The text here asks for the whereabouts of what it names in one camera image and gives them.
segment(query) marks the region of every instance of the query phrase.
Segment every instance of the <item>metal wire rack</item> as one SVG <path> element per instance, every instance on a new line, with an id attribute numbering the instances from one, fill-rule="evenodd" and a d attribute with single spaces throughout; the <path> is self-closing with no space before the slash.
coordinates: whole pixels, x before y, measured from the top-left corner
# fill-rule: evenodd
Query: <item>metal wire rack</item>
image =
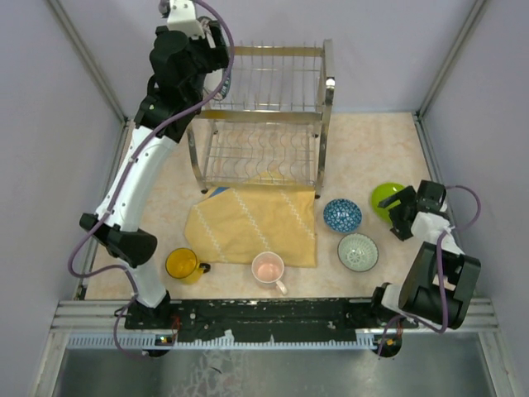
<path id="1" fill-rule="evenodd" d="M 266 184 L 322 188 L 334 97 L 332 42 L 323 47 L 236 47 L 231 87 L 200 117 L 210 121 L 203 172 L 193 127 L 193 172 L 212 185 Z"/>
<path id="2" fill-rule="evenodd" d="M 314 186 L 318 124 L 220 123 L 207 148 L 206 182 Z"/>

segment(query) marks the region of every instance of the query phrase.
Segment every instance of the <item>bowl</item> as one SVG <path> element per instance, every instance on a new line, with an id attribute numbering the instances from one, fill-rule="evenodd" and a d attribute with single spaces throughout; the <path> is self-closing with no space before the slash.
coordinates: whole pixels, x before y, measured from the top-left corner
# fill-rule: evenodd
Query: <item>bowl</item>
<path id="1" fill-rule="evenodd" d="M 394 182 L 388 182 L 386 184 L 380 184 L 374 188 L 373 193 L 371 193 L 371 208 L 374 213 L 376 213 L 383 221 L 392 224 L 391 219 L 389 218 L 389 209 L 396 207 L 400 204 L 400 201 L 389 205 L 387 208 L 379 208 L 379 203 L 382 200 L 387 199 L 389 196 L 393 196 L 395 193 L 404 189 L 404 186 L 401 184 L 395 184 Z"/>
<path id="2" fill-rule="evenodd" d="M 338 257 L 347 269 L 367 271 L 377 264 L 379 249 L 366 235 L 353 233 L 341 239 Z"/>
<path id="3" fill-rule="evenodd" d="M 325 224 L 335 232 L 349 234 L 362 222 L 362 212 L 358 205 L 346 198 L 329 202 L 323 210 Z"/>

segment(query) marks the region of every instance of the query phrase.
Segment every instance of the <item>yellow cloth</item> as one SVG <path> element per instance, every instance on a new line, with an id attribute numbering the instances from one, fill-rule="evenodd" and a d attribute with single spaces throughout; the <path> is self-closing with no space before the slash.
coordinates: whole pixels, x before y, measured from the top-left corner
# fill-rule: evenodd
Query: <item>yellow cloth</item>
<path id="1" fill-rule="evenodd" d="M 316 267 L 314 190 L 229 188 L 191 208 L 185 236 L 200 261 L 251 263 L 272 251 Z"/>

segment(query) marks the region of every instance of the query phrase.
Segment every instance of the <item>cup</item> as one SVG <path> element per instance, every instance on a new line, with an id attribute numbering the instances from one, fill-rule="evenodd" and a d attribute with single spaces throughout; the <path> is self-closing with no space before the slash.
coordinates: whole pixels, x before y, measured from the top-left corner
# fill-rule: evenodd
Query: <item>cup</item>
<path id="1" fill-rule="evenodd" d="M 197 254 L 188 248 L 171 252 L 165 261 L 167 273 L 184 284 L 196 283 L 211 268 L 208 263 L 200 263 Z"/>
<path id="2" fill-rule="evenodd" d="M 284 263 L 278 254 L 261 252 L 251 262 L 251 272 L 262 285 L 275 286 L 283 295 L 288 293 L 287 287 L 280 281 L 284 273 Z"/>

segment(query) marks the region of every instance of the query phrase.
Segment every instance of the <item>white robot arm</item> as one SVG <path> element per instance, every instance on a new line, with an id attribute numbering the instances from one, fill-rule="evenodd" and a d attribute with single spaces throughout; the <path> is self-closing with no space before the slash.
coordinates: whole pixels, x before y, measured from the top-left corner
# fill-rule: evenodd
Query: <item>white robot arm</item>
<path id="1" fill-rule="evenodd" d="M 424 242 L 403 285 L 386 284 L 378 287 L 375 295 L 382 295 L 380 303 L 385 308 L 404 316 L 411 314 L 428 323 L 443 323 L 443 312 L 447 311 L 446 326 L 458 328 L 465 318 L 481 265 L 455 243 L 445 198 L 445 186 L 423 180 L 417 192 L 408 186 L 379 204 L 386 208 L 399 200 L 400 204 L 389 210 L 393 223 L 391 231 L 400 240 L 416 237 Z M 436 281 L 439 266 L 443 280 L 437 277 Z M 440 283 L 446 281 L 454 288 L 445 290 L 446 306 L 443 308 Z"/>
<path id="2" fill-rule="evenodd" d="M 105 199 L 95 213 L 85 213 L 79 221 L 82 228 L 91 231 L 104 219 L 93 236 L 126 267 L 137 288 L 136 300 L 149 309 L 156 308 L 168 293 L 153 260 L 156 238 L 139 229 L 141 216 L 162 164 L 197 112 L 168 124 L 155 136 L 153 131 L 166 119 L 199 104 L 203 91 L 211 91 L 220 83 L 222 74 L 213 72 L 229 64 L 218 23 L 210 22 L 205 32 L 193 2 L 163 1 L 160 9 L 165 10 L 167 26 L 156 30 L 150 53 L 154 75 L 135 117 L 137 129 Z"/>

